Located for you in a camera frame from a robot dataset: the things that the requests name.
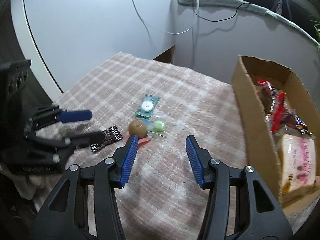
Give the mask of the small black snack packet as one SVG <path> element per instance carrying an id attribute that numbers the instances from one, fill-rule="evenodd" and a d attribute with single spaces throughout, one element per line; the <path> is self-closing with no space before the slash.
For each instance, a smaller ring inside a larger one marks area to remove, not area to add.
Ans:
<path id="1" fill-rule="evenodd" d="M 101 143 L 90 145 L 90 149 L 93 153 L 97 153 L 104 147 L 119 142 L 123 139 L 123 136 L 117 126 L 111 126 L 108 129 L 102 131 L 102 133 L 105 136 L 104 140 Z"/>

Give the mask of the brown chocolate ball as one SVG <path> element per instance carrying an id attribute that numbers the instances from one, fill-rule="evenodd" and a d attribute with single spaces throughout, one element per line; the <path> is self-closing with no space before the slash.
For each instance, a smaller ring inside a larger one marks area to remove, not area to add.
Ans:
<path id="1" fill-rule="evenodd" d="M 143 120 L 135 119 L 129 123 L 129 134 L 135 134 L 139 139 L 143 139 L 147 136 L 148 128 Z"/>

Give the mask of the clear green candy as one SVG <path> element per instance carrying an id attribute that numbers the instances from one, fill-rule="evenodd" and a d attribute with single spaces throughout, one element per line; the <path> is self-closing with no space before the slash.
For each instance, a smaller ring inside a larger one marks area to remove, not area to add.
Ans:
<path id="1" fill-rule="evenodd" d="M 148 132 L 161 137 L 166 136 L 166 120 L 160 116 L 154 116 L 150 119 Z"/>

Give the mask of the green mint candy packet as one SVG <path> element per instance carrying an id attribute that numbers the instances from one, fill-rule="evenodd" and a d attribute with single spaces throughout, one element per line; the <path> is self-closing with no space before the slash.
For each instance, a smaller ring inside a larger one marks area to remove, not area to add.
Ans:
<path id="1" fill-rule="evenodd" d="M 159 100 L 159 96 L 145 94 L 140 107 L 135 112 L 135 115 L 143 118 L 150 118 Z"/>

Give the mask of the red clear snack bag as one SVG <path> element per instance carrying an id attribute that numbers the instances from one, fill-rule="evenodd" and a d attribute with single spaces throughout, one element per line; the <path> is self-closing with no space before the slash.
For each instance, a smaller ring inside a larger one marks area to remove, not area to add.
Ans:
<path id="1" fill-rule="evenodd" d="M 285 106 L 286 93 L 281 92 L 277 99 L 272 113 L 265 116 L 269 130 L 276 133 L 280 128 L 280 123 L 286 110 Z"/>
<path id="2" fill-rule="evenodd" d="M 264 111 L 266 114 L 270 114 L 276 104 L 278 93 L 269 81 L 257 79 L 257 85 L 259 87 L 258 96 L 264 106 Z"/>

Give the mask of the packaged toast bread loaf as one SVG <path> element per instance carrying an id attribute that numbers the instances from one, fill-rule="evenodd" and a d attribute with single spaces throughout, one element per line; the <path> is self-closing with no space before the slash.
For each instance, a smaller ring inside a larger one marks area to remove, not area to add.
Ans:
<path id="1" fill-rule="evenodd" d="M 311 138 L 284 134 L 278 141 L 283 203 L 308 193 L 316 178 L 316 148 Z"/>

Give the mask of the large snickers bar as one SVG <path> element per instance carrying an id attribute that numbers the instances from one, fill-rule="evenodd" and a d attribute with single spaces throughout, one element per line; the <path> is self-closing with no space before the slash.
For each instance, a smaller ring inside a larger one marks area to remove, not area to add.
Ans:
<path id="1" fill-rule="evenodd" d="M 286 126 L 299 131 L 301 134 L 314 137 L 313 133 L 309 131 L 307 124 L 292 110 L 286 112 L 284 123 Z"/>

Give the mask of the pink plaid tablecloth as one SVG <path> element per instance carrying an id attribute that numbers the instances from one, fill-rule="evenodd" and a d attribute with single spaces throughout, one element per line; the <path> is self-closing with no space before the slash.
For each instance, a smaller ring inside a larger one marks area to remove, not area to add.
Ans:
<path id="1" fill-rule="evenodd" d="M 167 140 L 153 140 L 150 155 L 163 157 L 184 153 L 189 161 L 185 140 L 171 147 Z M 136 159 L 145 160 L 145 140 L 138 139 Z M 29 231 L 30 239 L 129 239 L 143 230 L 123 225 L 116 192 L 123 188 L 111 185 L 112 156 L 98 164 L 65 167 L 37 214 Z M 251 166 L 229 167 L 219 159 L 209 162 L 212 182 L 198 239 L 291 239 L 293 237 L 281 207 Z"/>

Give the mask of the brown cardboard box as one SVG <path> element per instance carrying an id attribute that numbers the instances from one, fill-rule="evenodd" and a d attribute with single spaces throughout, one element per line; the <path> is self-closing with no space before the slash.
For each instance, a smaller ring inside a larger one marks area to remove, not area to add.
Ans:
<path id="1" fill-rule="evenodd" d="M 289 106 L 319 138 L 319 111 L 300 78 L 288 67 L 273 61 L 241 55 L 232 76 L 232 86 L 238 103 L 246 139 L 249 165 L 257 169 L 286 217 L 305 211 L 317 203 L 319 189 L 285 202 L 280 193 L 281 166 L 263 103 L 257 95 L 257 80 L 263 79 L 275 89 L 286 93 Z"/>

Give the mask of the white cabinet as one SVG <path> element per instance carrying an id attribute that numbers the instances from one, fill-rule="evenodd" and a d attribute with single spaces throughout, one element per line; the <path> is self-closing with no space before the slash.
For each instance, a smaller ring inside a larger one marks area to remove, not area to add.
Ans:
<path id="1" fill-rule="evenodd" d="M 122 51 L 154 59 L 174 44 L 171 0 L 11 0 L 23 55 L 50 99 Z"/>

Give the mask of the potted spider plant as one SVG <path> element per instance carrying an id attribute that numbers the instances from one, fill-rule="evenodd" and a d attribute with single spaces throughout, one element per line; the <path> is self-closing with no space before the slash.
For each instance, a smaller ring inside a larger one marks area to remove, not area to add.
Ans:
<path id="1" fill-rule="evenodd" d="M 313 27 L 316 30 L 316 36 L 318 43 L 320 43 L 320 21 L 318 19 L 310 20 L 313 23 Z"/>

